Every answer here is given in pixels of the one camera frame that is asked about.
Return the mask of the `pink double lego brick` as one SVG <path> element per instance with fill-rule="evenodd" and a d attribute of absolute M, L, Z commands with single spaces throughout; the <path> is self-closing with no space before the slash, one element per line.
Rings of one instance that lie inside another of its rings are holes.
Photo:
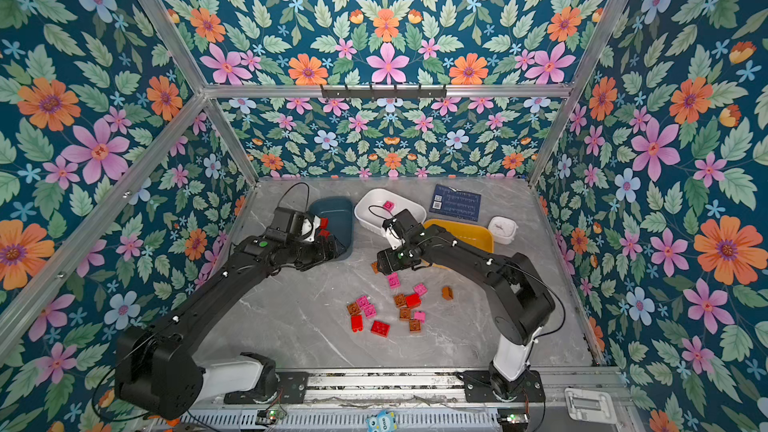
<path fill-rule="evenodd" d="M 387 276 L 388 285 L 391 289 L 397 289 L 401 286 L 401 282 L 399 279 L 399 275 L 397 273 L 392 273 Z"/>

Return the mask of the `orange lego brick cluster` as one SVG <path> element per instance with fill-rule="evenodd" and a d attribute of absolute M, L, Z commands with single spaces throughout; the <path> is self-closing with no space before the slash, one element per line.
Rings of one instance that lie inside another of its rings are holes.
<path fill-rule="evenodd" d="M 354 315 L 360 315 L 361 314 L 361 308 L 357 303 L 351 303 L 347 306 L 347 310 L 350 316 Z"/>

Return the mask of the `pink lego brick cluster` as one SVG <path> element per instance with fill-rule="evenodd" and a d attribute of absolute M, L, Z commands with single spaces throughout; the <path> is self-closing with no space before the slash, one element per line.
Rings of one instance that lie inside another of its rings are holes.
<path fill-rule="evenodd" d="M 373 319 L 376 317 L 377 309 L 367 296 L 360 296 L 355 301 L 355 303 L 367 319 Z"/>

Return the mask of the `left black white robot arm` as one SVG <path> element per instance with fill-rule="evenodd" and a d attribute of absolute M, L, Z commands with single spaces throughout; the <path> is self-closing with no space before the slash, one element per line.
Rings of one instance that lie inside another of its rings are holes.
<path fill-rule="evenodd" d="M 264 233 L 241 241 L 222 268 L 179 307 L 116 342 L 115 395 L 153 415 L 182 416 L 196 402 L 256 387 L 265 367 L 255 353 L 197 363 L 194 355 L 219 321 L 251 289 L 284 268 L 306 271 L 343 255 L 329 231 L 312 238 Z"/>

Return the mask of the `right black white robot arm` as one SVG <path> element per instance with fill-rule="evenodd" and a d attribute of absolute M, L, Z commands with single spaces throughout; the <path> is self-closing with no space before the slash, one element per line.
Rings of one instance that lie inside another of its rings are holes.
<path fill-rule="evenodd" d="M 377 253 L 376 269 L 391 275 L 421 266 L 442 266 L 472 281 L 485 293 L 491 319 L 500 333 L 489 366 L 494 395 L 510 401 L 530 379 L 529 357 L 556 309 L 553 293 L 530 259 L 486 252 L 433 225 L 426 227 L 403 210 L 382 223 L 392 243 Z"/>

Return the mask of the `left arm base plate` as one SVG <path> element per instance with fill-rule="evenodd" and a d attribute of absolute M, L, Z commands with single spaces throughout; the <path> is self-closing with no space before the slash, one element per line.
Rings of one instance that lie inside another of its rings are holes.
<path fill-rule="evenodd" d="M 230 392 L 224 396 L 227 405 L 285 405 L 304 402 L 310 375 L 303 371 L 278 371 L 260 378 L 248 391 Z"/>

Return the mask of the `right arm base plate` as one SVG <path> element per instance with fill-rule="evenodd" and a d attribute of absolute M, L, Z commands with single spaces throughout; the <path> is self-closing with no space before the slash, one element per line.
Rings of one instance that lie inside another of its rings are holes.
<path fill-rule="evenodd" d="M 464 384 L 465 400 L 469 403 L 546 401 L 541 376 L 531 369 L 512 381 L 495 369 L 466 370 L 457 372 L 456 376 Z"/>

